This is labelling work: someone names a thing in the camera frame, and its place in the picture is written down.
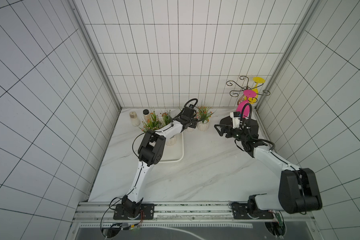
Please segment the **potted gypsophila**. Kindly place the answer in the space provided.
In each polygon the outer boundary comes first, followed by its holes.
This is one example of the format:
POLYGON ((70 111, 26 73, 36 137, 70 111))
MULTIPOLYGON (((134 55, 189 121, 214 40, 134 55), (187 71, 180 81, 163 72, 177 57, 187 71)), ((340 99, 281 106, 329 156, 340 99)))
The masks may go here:
POLYGON ((161 119, 163 126, 167 126, 173 122, 173 118, 171 116, 171 110, 166 109, 161 113, 161 119))
POLYGON ((173 146, 177 142, 177 135, 167 135, 166 136, 166 146, 173 146))
POLYGON ((199 131, 205 132, 209 128, 209 121, 214 112, 211 107, 207 106, 199 106, 197 109, 197 128, 199 131))
POLYGON ((158 117, 158 115, 156 114, 155 111, 151 112, 151 120, 146 122, 144 117, 143 117, 143 127, 141 128, 142 132, 147 132, 147 131, 158 131, 159 129, 161 129, 163 127, 163 123, 161 122, 160 118, 158 117))

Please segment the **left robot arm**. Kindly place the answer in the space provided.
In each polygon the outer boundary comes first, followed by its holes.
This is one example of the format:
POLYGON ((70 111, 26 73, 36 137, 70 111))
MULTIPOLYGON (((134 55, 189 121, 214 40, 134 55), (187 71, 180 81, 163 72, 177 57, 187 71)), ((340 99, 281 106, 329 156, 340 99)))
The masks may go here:
POLYGON ((196 119, 197 113, 195 107, 196 104, 186 103, 180 113, 169 124, 159 130, 148 130, 145 132, 138 148, 137 157, 140 163, 134 181, 129 192, 123 196, 121 203, 117 205, 122 208, 124 215, 135 219, 141 214, 142 192, 145 188, 146 177, 163 157, 167 140, 182 133, 187 128, 196 128, 198 120, 196 119))

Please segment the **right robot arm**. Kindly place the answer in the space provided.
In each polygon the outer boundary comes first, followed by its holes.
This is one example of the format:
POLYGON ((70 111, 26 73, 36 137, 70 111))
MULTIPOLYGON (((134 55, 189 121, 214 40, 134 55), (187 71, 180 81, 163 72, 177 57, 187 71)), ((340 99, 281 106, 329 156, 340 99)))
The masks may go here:
POLYGON ((309 168, 300 168, 275 153, 273 142, 260 139, 258 122, 244 119, 237 126, 215 125, 222 137, 240 142, 240 150, 262 162, 280 180, 277 194, 251 195, 246 212, 251 218, 265 211, 285 211, 288 214, 306 214, 323 207, 315 173, 309 168))

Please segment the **white storage tray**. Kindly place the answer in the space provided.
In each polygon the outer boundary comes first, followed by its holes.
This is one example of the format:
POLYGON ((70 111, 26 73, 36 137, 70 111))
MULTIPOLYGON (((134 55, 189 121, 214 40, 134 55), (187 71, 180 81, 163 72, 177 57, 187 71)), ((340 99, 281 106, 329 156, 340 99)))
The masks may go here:
POLYGON ((163 156, 160 164, 179 162, 184 157, 184 135, 183 133, 177 134, 177 142, 173 146, 166 146, 164 148, 163 156))

